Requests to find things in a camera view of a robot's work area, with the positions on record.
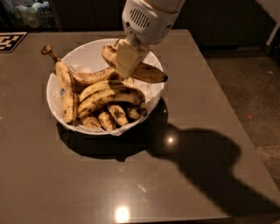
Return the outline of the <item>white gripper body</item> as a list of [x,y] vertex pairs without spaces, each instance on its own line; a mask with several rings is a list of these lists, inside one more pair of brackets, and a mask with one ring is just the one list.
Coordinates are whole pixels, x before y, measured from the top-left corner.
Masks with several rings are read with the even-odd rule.
[[122,12],[125,40],[140,53],[159,44],[179,15],[179,0],[126,0]]

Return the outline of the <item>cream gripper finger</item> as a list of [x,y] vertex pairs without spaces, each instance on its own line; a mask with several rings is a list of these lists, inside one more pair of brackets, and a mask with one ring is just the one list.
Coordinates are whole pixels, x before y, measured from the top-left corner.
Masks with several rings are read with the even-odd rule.
[[116,45],[116,72],[128,78],[140,62],[140,52],[132,47],[125,39],[120,39]]

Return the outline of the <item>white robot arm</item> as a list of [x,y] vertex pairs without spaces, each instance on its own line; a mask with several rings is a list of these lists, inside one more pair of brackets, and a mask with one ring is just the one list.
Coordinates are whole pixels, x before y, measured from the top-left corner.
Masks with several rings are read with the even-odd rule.
[[115,70],[127,78],[173,27],[185,0],[127,0],[122,12],[126,38],[116,44]]

